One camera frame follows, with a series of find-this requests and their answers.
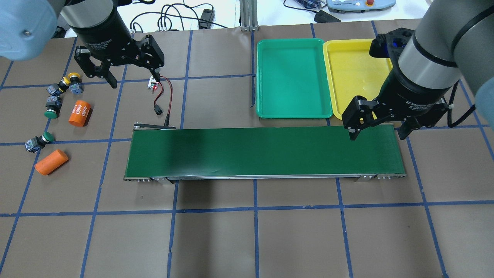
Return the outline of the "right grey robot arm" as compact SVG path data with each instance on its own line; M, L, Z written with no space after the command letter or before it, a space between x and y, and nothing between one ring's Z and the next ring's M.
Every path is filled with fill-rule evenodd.
M393 68L374 100L357 95L348 104L342 121L350 139L387 121L402 121L400 139L433 127L461 78L475 96L469 112L493 125L493 10L492 0L434 0L415 30L377 35L369 55L389 58Z

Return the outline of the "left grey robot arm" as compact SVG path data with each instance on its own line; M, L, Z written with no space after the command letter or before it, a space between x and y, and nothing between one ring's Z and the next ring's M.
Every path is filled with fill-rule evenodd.
M63 17L83 42L74 59L87 77L105 79L116 88L110 68L132 64L160 81L164 53L151 35L140 41L131 37L118 13L118 7L129 4L129 0L2 0L0 54L11 61L37 57Z

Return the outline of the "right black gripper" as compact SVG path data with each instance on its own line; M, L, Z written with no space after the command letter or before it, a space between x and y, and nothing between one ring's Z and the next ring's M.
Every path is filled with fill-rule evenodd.
M414 84L397 71L391 71L373 100L357 95L342 114L344 128L355 141L363 129L388 121L402 121L400 140L414 130L434 127L446 114L445 93L450 88L430 89Z

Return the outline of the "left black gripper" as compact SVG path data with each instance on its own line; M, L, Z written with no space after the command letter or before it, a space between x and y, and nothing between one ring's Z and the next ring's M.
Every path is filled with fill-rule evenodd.
M74 59L89 78L105 79L111 88L117 88L117 80L111 73L112 66L133 64L150 71L156 83L161 81L160 70L164 65L164 53L152 35L136 41L116 11L102 23L89 28L74 28L84 46L78 46Z

